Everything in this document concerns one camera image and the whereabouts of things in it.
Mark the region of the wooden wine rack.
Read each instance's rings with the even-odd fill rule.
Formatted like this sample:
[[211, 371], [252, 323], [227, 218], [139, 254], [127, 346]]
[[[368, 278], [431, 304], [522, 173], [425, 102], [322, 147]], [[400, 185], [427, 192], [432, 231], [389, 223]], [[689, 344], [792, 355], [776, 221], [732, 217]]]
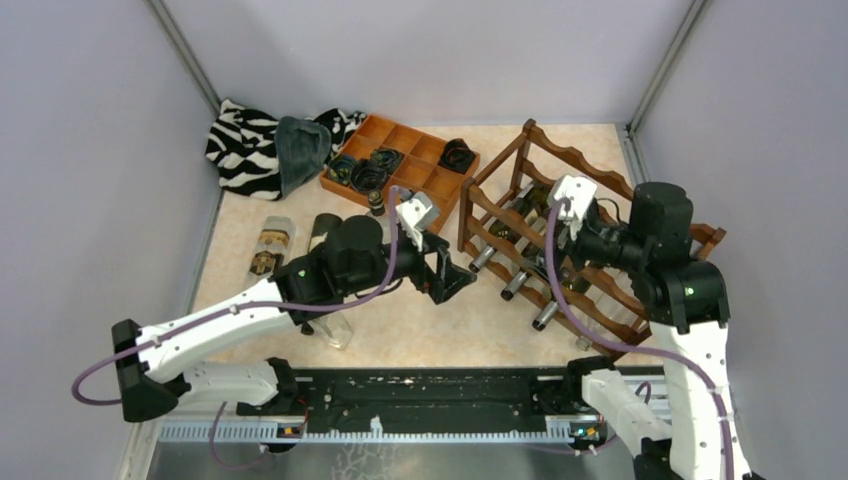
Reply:
[[496, 163], [508, 159], [512, 180], [499, 201], [481, 187], [490, 168], [463, 183], [459, 248], [540, 308], [536, 330], [559, 320], [611, 360], [636, 352], [724, 363], [728, 294], [708, 256], [725, 233], [693, 222], [683, 188], [630, 187], [534, 121]]

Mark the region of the dark wine bottle front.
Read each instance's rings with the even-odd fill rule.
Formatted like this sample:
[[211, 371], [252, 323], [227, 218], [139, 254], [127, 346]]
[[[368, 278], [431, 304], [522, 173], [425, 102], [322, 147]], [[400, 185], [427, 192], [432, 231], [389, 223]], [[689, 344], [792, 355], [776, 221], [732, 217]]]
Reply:
[[521, 256], [518, 272], [512, 276], [500, 292], [500, 297], [505, 301], [513, 299], [519, 289], [530, 279], [532, 273], [541, 275], [545, 280], [548, 279], [545, 254], [540, 247], [528, 243], [522, 249]]

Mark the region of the dark wine bottle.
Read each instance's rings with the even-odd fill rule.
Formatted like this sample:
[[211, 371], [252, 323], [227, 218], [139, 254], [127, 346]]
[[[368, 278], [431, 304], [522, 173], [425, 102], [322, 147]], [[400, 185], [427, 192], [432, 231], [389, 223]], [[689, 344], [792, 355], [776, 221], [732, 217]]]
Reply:
[[505, 301], [513, 299], [519, 289], [530, 279], [532, 273], [541, 275], [545, 280], [548, 279], [545, 254], [540, 247], [528, 243], [522, 249], [521, 256], [518, 272], [512, 276], [500, 292], [500, 297]]
[[[550, 188], [547, 185], [532, 183], [525, 187], [519, 195], [511, 200], [506, 206], [509, 212], [517, 213], [522, 219], [526, 218], [532, 211], [541, 211], [547, 204]], [[501, 220], [495, 220], [488, 228], [488, 232], [500, 239], [510, 243], [516, 243], [521, 235], [514, 233], [512, 229]], [[479, 273], [485, 264], [495, 255], [496, 248], [487, 243], [482, 251], [471, 261], [469, 269]]]
[[333, 213], [321, 213], [313, 221], [312, 229], [307, 243], [307, 252], [324, 242], [329, 232], [341, 225], [343, 219]]

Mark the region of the dark wine bottle back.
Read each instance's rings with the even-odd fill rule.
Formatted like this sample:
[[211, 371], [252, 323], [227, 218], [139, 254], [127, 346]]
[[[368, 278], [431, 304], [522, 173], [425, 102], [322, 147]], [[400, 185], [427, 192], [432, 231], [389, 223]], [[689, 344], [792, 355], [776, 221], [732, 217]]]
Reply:
[[[547, 185], [532, 183], [525, 187], [519, 195], [511, 200], [506, 206], [509, 212], [517, 213], [522, 219], [526, 218], [532, 211], [541, 211], [547, 204], [550, 188]], [[516, 243], [521, 235], [514, 233], [512, 229], [501, 220], [495, 220], [488, 228], [488, 232], [500, 239], [510, 243]], [[495, 255], [496, 248], [487, 243], [482, 251], [471, 261], [469, 269], [479, 273], [485, 264]]]

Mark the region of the clear bottle black cap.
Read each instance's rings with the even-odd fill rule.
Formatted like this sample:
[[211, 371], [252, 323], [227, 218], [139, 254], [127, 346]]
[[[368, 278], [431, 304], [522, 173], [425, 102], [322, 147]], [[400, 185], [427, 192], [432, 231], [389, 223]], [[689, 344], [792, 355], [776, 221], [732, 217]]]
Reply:
[[380, 190], [370, 191], [367, 195], [369, 214], [375, 218], [385, 214], [385, 201]]

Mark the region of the small clear glass bottle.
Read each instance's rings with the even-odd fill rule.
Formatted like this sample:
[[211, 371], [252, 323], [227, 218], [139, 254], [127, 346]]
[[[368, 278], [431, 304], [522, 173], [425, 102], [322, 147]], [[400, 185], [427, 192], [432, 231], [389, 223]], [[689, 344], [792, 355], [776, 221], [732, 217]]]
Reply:
[[301, 333], [319, 335], [333, 348], [344, 350], [353, 337], [353, 328], [341, 312], [334, 312], [302, 324]]

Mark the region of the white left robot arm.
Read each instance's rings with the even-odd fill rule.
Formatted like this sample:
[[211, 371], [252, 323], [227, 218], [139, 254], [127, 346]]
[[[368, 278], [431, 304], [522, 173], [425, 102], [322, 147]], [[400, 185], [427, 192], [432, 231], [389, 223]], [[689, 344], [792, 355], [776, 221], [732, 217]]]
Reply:
[[236, 402], [277, 414], [292, 411], [300, 388], [288, 363], [268, 359], [244, 368], [208, 362], [208, 357], [244, 340], [297, 328], [323, 316], [323, 306], [375, 289], [385, 278], [407, 278], [434, 304], [442, 304], [476, 276], [455, 265], [449, 244], [426, 231], [417, 245], [399, 231], [397, 259], [382, 225], [366, 215], [339, 221], [324, 240], [242, 293], [192, 315], [157, 325], [131, 319], [111, 328], [120, 404], [127, 422], [164, 416], [192, 401]]

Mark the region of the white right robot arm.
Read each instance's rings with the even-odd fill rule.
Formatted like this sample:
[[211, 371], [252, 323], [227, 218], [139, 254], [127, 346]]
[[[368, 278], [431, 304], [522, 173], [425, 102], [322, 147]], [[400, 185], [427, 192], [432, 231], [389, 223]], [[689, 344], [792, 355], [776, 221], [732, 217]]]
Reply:
[[564, 260], [627, 274], [663, 361], [670, 419], [659, 418], [612, 366], [568, 379], [563, 398], [576, 412], [594, 408], [628, 448], [639, 479], [752, 479], [737, 434], [726, 366], [729, 303], [720, 270], [692, 253], [693, 205], [685, 190], [645, 182], [629, 219], [602, 220], [596, 184], [564, 176], [549, 196], [546, 270]]

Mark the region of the dark wine bottle lying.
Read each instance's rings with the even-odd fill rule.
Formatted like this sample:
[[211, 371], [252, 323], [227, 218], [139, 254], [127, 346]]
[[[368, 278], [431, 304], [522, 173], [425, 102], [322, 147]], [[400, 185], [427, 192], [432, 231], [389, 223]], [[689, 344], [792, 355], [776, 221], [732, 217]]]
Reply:
[[341, 225], [343, 219], [333, 213], [321, 213], [313, 221], [312, 229], [307, 243], [307, 252], [324, 242], [329, 232]]

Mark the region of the clear liquor bottle gold label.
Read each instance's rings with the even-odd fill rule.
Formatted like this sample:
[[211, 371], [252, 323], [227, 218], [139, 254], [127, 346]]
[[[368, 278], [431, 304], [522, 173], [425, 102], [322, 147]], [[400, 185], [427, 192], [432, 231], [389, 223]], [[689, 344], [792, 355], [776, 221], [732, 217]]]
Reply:
[[244, 288], [255, 285], [285, 264], [291, 254], [296, 226], [291, 218], [269, 216], [263, 224], [250, 259]]

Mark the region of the black rolled item right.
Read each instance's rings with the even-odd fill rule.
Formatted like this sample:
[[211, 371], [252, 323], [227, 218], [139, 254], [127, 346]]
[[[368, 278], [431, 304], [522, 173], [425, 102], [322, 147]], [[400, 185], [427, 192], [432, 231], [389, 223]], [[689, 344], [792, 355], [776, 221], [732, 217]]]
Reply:
[[466, 174], [476, 154], [462, 138], [448, 141], [439, 157], [438, 165], [458, 174]]

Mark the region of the orange wooden compartment tray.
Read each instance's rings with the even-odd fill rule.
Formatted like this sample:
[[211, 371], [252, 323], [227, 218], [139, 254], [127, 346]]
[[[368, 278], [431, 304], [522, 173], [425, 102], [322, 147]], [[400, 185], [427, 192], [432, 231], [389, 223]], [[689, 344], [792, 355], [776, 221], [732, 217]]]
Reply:
[[430, 226], [430, 230], [437, 233], [456, 206], [463, 182], [472, 177], [480, 165], [480, 154], [470, 148], [476, 158], [466, 174], [440, 167], [439, 157], [448, 141], [394, 120], [370, 115], [340, 147], [319, 181], [325, 190], [367, 206], [368, 194], [354, 191], [350, 187], [350, 176], [357, 162], [368, 160], [389, 172], [388, 182], [381, 190], [384, 199], [388, 198], [389, 188], [398, 185], [424, 192], [440, 207], [441, 215]]

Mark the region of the zebra striped cloth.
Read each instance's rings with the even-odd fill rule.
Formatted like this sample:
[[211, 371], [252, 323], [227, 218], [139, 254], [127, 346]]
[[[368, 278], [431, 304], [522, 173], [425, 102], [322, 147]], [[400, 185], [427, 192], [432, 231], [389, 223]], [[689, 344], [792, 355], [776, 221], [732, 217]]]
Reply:
[[[329, 130], [331, 150], [324, 170], [366, 117], [362, 111], [333, 108], [315, 117], [295, 118], [314, 121]], [[230, 99], [222, 101], [207, 136], [205, 156], [217, 169], [223, 190], [255, 199], [282, 200], [274, 144], [280, 118]]]

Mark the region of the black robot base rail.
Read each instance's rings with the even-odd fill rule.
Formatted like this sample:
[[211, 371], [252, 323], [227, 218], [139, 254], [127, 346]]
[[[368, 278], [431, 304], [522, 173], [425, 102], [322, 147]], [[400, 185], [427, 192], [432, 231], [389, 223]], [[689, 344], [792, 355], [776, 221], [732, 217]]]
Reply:
[[610, 419], [579, 398], [567, 367], [287, 369], [258, 405], [225, 397], [217, 424], [186, 409], [167, 419], [161, 442], [284, 445], [517, 443], [599, 449]]

